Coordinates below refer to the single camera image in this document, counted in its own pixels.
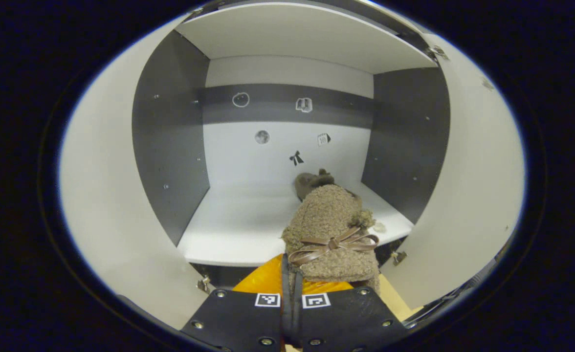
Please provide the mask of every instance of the screw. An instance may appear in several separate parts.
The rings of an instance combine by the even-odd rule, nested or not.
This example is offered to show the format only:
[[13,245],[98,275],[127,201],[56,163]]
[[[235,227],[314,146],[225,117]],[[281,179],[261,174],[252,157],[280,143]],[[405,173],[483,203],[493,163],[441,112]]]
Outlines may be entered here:
[[264,346],[272,346],[274,345],[274,341],[272,339],[268,339],[268,338],[264,338],[264,339],[260,339],[259,343],[261,343]]

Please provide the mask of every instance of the leather bow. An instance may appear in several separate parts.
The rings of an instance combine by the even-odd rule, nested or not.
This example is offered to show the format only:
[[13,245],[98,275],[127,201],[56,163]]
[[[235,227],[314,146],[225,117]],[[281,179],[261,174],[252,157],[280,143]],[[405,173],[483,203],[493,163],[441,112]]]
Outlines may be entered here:
[[[337,248],[355,250],[356,252],[366,252],[368,250],[375,249],[379,244],[379,238],[372,234],[354,236],[357,232],[359,232],[359,230],[361,230],[361,227],[351,227],[342,236],[339,236],[339,238],[302,238],[302,243],[314,244],[317,247],[312,249],[295,250],[292,254],[289,255],[287,260],[289,260],[289,262],[294,265],[303,265],[305,263],[311,262],[316,258],[319,258],[330,250]],[[372,239],[374,243],[359,242],[359,240],[365,238]]]

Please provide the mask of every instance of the white shelf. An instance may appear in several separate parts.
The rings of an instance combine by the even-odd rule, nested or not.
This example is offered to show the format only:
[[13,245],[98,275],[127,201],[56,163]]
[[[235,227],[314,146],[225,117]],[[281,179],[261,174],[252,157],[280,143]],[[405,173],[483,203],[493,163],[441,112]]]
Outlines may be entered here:
[[437,67],[389,30],[333,9],[263,2],[228,7],[176,30],[211,60],[278,55],[322,60],[370,74]]
[[[408,235],[407,218],[361,182],[342,185],[363,199],[386,232],[380,244]],[[283,253],[283,229],[301,202],[293,185],[219,185],[209,189],[178,249],[190,263],[252,267]]]

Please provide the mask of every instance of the dark gray side panel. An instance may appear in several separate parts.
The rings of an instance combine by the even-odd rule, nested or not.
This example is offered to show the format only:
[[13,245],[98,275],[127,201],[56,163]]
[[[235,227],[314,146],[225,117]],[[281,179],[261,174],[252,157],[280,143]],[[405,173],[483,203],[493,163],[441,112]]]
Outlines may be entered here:
[[[238,93],[247,93],[249,103],[239,108],[232,102]],[[310,98],[313,110],[296,109],[299,98]],[[369,129],[373,100],[332,89],[298,85],[247,84],[211,87],[203,90],[203,123],[223,122],[309,122]]]
[[175,245],[209,189],[198,104],[208,67],[209,59],[172,31],[144,66],[133,101],[135,161]]
[[450,127],[442,70],[375,75],[375,120],[362,182],[416,223],[438,180]]

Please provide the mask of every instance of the brown plush toy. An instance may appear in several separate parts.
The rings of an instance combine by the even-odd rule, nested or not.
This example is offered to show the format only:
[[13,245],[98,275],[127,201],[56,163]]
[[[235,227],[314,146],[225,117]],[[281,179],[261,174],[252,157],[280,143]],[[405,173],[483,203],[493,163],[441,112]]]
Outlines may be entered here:
[[[361,199],[333,184],[325,170],[314,177],[321,180],[310,176],[309,184],[316,187],[300,192],[299,196],[305,194],[303,203],[283,231],[290,269],[300,271],[308,281],[346,281],[354,287],[370,286],[379,293],[374,252],[379,240],[368,233],[375,224],[372,212],[362,210]],[[320,181],[330,184],[320,185]],[[299,178],[296,187],[298,193]]]

